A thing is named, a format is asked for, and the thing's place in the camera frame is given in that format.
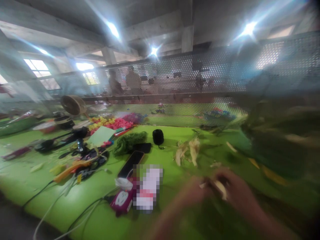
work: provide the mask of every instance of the hand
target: hand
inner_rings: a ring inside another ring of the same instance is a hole
[[[255,199],[247,183],[226,168],[217,170],[215,181],[220,181],[227,191],[227,201],[248,220],[256,219],[262,213],[259,203]]]
[[[190,207],[201,203],[204,198],[212,195],[212,190],[209,187],[203,189],[199,187],[202,182],[202,178],[192,176],[176,196],[176,203],[182,205],[182,207]]]

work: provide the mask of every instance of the ceiling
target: ceiling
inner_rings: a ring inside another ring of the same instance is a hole
[[[109,44],[110,32],[104,20],[116,25],[121,36],[127,37],[121,44],[138,51],[142,57],[150,53],[151,46],[162,46],[160,52],[181,51],[183,16],[182,3],[192,9],[193,45],[227,45],[244,29],[246,23],[258,21],[255,28],[257,39],[268,38],[276,27],[284,29],[299,24],[306,14],[306,0],[15,0],[41,12],[86,29],[103,38],[107,46],[117,49],[118,62],[134,61],[139,56],[118,51],[119,46]],[[44,32],[0,21],[0,29],[8,38],[33,44],[59,48],[76,48],[78,38],[69,40]],[[101,48],[82,42],[84,52]]]
[[[76,26],[102,34],[102,21],[85,0],[16,0]],[[178,0],[88,0],[119,29],[178,9]]]
[[[48,33],[39,32],[33,29],[20,27],[11,23],[0,21],[0,29],[7,36],[7,38],[14,40],[23,39],[32,44],[48,45],[59,48],[67,48],[79,42],[54,36]]]

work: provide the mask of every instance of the floor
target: floor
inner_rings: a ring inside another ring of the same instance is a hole
[[[32,240],[39,219],[21,213],[21,208],[5,199],[0,193],[0,236],[6,240]],[[61,233],[43,223],[37,234],[38,240],[54,240]]]

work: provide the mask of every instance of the green knitted fabric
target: green knitted fabric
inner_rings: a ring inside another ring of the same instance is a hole
[[[134,144],[143,143],[147,139],[147,132],[130,133],[120,137],[117,141],[117,146],[114,149],[114,155],[119,156],[126,154],[133,148]]]

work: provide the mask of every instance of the green tablecloth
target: green tablecloth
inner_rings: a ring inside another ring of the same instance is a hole
[[[193,132],[191,128],[163,127],[163,126],[138,126],[134,132],[146,131],[147,142],[153,143],[152,131],[162,129],[165,137],[163,146],[175,146],[179,140],[188,140]],[[61,132],[43,135],[38,131],[24,131],[0,138],[0,155],[11,152],[10,148],[19,148],[36,139],[50,139],[59,136]],[[75,240],[88,239],[141,239],[144,233],[157,218],[159,213],[172,200],[179,191],[180,185],[191,175],[211,175],[210,165],[214,160],[222,162],[235,173],[243,177],[253,187],[268,196],[282,199],[296,207],[304,214],[311,216],[319,202],[319,195],[303,181],[297,181],[289,187],[282,187],[266,179],[263,174],[247,158],[232,156],[225,142],[232,139],[237,141],[237,133],[225,133],[220,137],[203,132],[201,136],[200,154],[198,157],[199,168],[185,161],[178,167],[172,161],[176,148],[167,147],[164,150],[153,146],[151,152],[146,154],[144,164],[160,164],[164,169],[163,185],[160,189],[159,202],[152,214],[136,214],[132,209],[127,215],[116,218],[115,212],[103,202],[93,212],[86,224],[75,230],[70,237]],[[59,151],[42,155],[32,150],[25,156],[11,160],[0,161],[0,190],[12,202],[23,205],[30,197],[35,195],[53,179],[49,170],[59,161],[58,156],[66,152],[68,147]],[[102,166],[109,171],[98,171],[86,181],[75,185],[69,194],[62,196],[46,218],[46,222],[66,232],[70,224],[94,200],[102,197],[115,187],[114,179],[127,160],[128,155],[115,157],[112,153],[108,162]],[[40,163],[45,163],[41,170],[30,173],[30,169]],[[26,211],[42,218],[49,206],[57,198],[64,183],[52,184],[26,207]],[[181,221],[179,236],[184,239],[248,239],[256,238],[254,231],[239,217],[227,204],[217,201],[204,203],[186,212]]]

